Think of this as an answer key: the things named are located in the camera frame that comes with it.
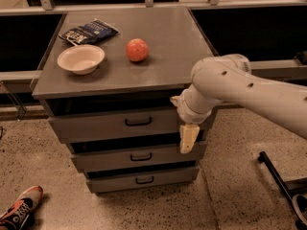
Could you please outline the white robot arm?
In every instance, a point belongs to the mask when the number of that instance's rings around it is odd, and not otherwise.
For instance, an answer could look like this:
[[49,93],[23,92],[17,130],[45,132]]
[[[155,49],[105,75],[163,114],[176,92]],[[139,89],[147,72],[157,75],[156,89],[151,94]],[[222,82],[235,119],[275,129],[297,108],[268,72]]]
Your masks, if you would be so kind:
[[191,84],[171,103],[182,121],[180,151],[193,149],[202,124],[222,103],[238,104],[307,138],[307,87],[251,74],[243,55],[206,57],[191,70]]

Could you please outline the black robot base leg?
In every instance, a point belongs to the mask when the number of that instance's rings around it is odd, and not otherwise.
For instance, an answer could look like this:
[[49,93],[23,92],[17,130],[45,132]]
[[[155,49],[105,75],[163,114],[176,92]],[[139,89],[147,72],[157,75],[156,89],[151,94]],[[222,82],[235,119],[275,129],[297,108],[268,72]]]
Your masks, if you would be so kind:
[[284,181],[264,151],[259,153],[258,161],[266,165],[283,196],[294,210],[297,216],[296,228],[307,230],[307,178]]

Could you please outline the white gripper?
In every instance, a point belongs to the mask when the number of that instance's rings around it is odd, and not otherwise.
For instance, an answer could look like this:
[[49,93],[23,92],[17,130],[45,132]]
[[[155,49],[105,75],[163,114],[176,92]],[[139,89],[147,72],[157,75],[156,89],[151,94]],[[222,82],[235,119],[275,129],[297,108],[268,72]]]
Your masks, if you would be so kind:
[[197,113],[187,105],[183,96],[173,96],[170,98],[170,102],[177,108],[179,118],[185,123],[179,128],[180,152],[189,153],[193,149],[200,132],[198,125],[203,123],[212,111]]

